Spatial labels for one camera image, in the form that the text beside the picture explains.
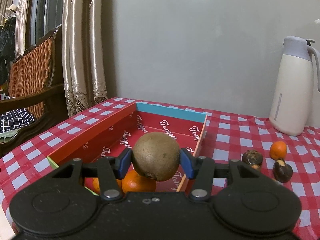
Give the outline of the black white checked cushion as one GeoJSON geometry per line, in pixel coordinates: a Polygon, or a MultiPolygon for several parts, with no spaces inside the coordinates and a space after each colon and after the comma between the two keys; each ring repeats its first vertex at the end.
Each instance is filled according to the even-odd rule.
{"type": "Polygon", "coordinates": [[[34,121],[34,116],[26,108],[1,114],[1,138],[12,137],[19,129],[32,124],[34,121]]]}

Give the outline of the large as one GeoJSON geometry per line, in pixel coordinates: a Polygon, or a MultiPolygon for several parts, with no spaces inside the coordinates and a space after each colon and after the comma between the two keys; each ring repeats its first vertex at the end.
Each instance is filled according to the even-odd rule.
{"type": "Polygon", "coordinates": [[[128,192],[155,192],[156,182],[150,178],[139,175],[135,170],[127,172],[121,182],[124,193],[128,192]]]}

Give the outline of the red checkered tablecloth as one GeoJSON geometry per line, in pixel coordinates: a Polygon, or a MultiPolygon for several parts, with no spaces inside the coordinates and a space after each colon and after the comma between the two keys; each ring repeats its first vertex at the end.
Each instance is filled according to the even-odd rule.
{"type": "MultiPolygon", "coordinates": [[[[264,156],[262,171],[269,175],[274,163],[269,155],[271,145],[276,141],[286,143],[285,160],[293,169],[286,187],[302,202],[295,233],[302,239],[319,239],[319,128],[308,126],[294,137],[276,131],[266,118],[208,109],[204,114],[207,122],[201,154],[220,163],[239,159],[253,148],[264,156]]],[[[1,210],[6,215],[16,191],[49,172],[49,142],[65,135],[66,129],[53,128],[1,159],[1,210]]]]}

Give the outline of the cream and grey thermos jug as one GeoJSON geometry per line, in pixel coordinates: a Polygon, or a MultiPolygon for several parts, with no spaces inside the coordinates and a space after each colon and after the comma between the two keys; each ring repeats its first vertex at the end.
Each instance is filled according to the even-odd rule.
{"type": "Polygon", "coordinates": [[[284,38],[269,120],[275,129],[287,135],[302,134],[310,113],[313,57],[319,77],[319,51],[311,46],[313,42],[296,36],[284,38]]]}

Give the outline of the straw hat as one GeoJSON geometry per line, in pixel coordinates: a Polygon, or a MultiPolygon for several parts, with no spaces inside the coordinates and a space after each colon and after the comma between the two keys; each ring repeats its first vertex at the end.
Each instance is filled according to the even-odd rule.
{"type": "Polygon", "coordinates": [[[11,15],[16,15],[16,11],[17,11],[17,5],[15,5],[14,3],[12,3],[12,5],[10,7],[8,7],[6,9],[6,11],[11,14],[11,15]]]}

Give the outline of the black jacket on rack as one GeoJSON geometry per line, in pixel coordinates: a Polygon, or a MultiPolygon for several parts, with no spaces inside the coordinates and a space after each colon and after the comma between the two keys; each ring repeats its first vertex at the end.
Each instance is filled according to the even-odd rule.
{"type": "Polygon", "coordinates": [[[1,27],[1,85],[8,79],[7,63],[15,59],[16,17],[6,19],[1,27]]]}

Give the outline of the dark wrinkled passion fruit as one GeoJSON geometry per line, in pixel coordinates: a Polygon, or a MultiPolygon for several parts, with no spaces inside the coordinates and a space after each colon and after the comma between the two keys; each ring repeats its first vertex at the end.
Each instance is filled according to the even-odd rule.
{"type": "Polygon", "coordinates": [[[261,166],[263,163],[263,155],[256,150],[247,150],[241,159],[247,165],[261,166]]]}

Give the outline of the dark water chestnut with stem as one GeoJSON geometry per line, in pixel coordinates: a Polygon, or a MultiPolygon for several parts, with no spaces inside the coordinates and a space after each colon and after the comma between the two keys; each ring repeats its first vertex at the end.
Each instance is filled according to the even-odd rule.
{"type": "Polygon", "coordinates": [[[281,183],[287,183],[293,176],[292,167],[289,164],[285,163],[284,159],[276,160],[274,162],[272,171],[275,180],[281,183]]]}

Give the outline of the brown water chestnut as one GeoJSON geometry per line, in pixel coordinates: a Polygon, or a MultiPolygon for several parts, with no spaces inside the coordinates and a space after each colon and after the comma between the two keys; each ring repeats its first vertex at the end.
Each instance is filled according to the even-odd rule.
{"type": "Polygon", "coordinates": [[[255,169],[255,170],[259,171],[259,172],[261,171],[261,166],[257,165],[257,164],[251,165],[251,168],[253,168],[253,169],[255,169]]]}

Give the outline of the small tangerine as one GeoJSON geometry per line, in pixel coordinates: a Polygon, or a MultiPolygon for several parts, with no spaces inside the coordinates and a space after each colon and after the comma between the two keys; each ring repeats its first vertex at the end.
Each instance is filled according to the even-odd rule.
{"type": "Polygon", "coordinates": [[[92,184],[93,184],[94,192],[97,193],[97,194],[100,194],[99,179],[98,178],[93,178],[92,179],[92,184]]]}

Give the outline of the brown kiwi fruit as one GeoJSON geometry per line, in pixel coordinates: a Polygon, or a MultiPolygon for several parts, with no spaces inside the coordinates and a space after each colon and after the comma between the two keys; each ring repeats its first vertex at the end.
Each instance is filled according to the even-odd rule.
{"type": "Polygon", "coordinates": [[[180,146],[167,134],[146,133],[132,148],[132,163],[139,175],[155,181],[167,181],[180,165],[180,146]]]}

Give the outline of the red orange cardboard box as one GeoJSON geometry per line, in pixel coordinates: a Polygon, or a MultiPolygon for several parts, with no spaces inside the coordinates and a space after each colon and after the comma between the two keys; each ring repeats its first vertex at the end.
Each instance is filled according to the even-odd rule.
{"type": "Polygon", "coordinates": [[[59,166],[80,164],[80,180],[106,199],[129,192],[183,191],[193,175],[207,117],[182,109],[133,103],[104,111],[89,128],[49,155],[59,166]]]}

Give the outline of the window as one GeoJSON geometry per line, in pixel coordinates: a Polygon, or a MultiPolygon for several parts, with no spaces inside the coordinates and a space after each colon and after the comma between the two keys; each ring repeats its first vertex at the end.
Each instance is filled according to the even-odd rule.
{"type": "Polygon", "coordinates": [[[30,44],[62,23],[63,0],[32,0],[30,18],[30,44]]]}

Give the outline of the beige curtain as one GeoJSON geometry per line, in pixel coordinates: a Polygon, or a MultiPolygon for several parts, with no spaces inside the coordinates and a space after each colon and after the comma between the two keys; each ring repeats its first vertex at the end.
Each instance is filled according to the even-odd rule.
{"type": "Polygon", "coordinates": [[[107,100],[101,6],[102,0],[62,0],[62,71],[69,116],[107,100]]]}

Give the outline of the wooden bench with woven back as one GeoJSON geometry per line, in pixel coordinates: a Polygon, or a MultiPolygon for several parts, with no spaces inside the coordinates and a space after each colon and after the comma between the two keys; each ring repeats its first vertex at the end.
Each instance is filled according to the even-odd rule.
{"type": "Polygon", "coordinates": [[[24,142],[68,118],[62,70],[62,27],[41,37],[13,63],[9,74],[9,99],[1,101],[1,113],[26,109],[34,118],[1,142],[5,156],[24,142]]]}

